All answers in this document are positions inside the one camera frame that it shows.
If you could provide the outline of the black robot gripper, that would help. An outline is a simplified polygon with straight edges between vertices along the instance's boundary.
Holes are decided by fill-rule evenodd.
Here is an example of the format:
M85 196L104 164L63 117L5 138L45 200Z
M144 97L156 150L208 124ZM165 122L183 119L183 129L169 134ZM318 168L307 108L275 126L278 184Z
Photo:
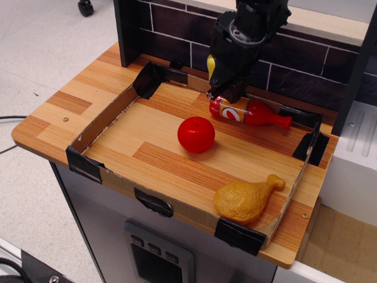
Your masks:
M266 24L266 12L227 11L217 18L210 43L216 67L207 92L209 100L222 97L230 104L240 100L267 43Z

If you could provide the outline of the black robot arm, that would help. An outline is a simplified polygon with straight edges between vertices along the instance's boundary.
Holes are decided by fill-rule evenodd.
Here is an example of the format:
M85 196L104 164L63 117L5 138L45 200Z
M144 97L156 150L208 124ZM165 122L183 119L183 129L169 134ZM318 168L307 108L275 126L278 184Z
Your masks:
M234 104L244 96L264 47L291 16L288 1L237 1L215 21L207 69L208 98Z

